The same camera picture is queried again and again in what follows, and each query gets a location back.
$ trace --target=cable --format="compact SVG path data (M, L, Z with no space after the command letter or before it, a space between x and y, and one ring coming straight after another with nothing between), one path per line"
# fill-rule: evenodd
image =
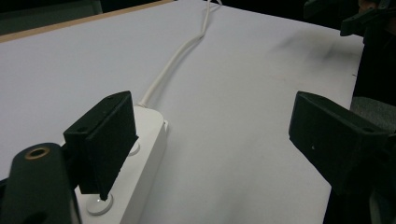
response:
M145 95L143 96L143 99L137 104L141 107L147 108L147 104L149 99L151 98L152 94L155 92L155 90L158 88L160 83L163 81L163 78L165 75L169 72L169 69L174 65L174 63L177 61L178 57L189 47L191 47L195 42L198 40L202 39L205 36L206 33L206 27L207 27L207 21L209 18L210 14L210 2L211 0L207 0L206 4L206 15L205 15L205 20L202 25L201 33L198 34L197 36L193 37L186 43L184 43L182 46L178 48L176 53L172 56L172 58L169 60L169 62L166 64L165 68L161 71L161 73L155 78L155 80L152 82L151 86L149 86L148 90L146 91Z

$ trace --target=white cable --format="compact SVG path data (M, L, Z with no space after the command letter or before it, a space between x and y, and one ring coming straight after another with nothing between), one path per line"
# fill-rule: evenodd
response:
M202 37L205 36L206 33L206 27L207 27L207 21L209 18L209 14L210 14L210 2L211 0L207 0L206 3L206 15L205 15L205 20L204 23L202 25L202 29L201 29L201 33L198 34L197 36L195 36L194 38L192 38L191 40L187 41L186 43L184 43L182 46L180 46L178 48L178 50L176 51L176 53L172 56L172 58L169 60L169 62L166 64L165 68L161 71L161 73L157 76L157 78L155 78L155 80L153 81L153 83L151 84L151 86L148 88L148 90L146 91L145 95L143 96L143 99L137 104L140 105L142 107L147 108L147 103L149 101L149 99L151 98L152 94L155 92L155 90L157 89L157 87L160 85L160 83L163 81L163 78L165 77L165 75L168 73L169 69L174 65L174 63L177 61L178 57L180 57L180 55L189 47L191 47L195 42L197 42L198 40L200 40Z

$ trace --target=power strip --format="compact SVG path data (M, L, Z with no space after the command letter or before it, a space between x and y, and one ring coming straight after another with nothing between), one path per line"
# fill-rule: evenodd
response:
M134 106L139 139L131 149L108 199L76 189L83 224L138 223L166 149L167 122L152 109Z

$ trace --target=white table surface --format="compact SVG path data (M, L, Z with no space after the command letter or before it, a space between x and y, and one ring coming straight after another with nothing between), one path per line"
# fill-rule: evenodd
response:
M204 14L205 2L181 0L0 44L0 178L105 96L129 90L137 103ZM216 10L149 104L170 133L141 223L321 223L331 188L289 140L294 97L349 107L361 41Z

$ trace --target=brass insert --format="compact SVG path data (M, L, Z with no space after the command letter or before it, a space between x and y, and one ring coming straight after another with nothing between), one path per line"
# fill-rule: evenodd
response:
M37 147L31 149L28 153L25 154L25 159L28 161L37 160L42 157L45 157L50 153L50 149L48 147Z

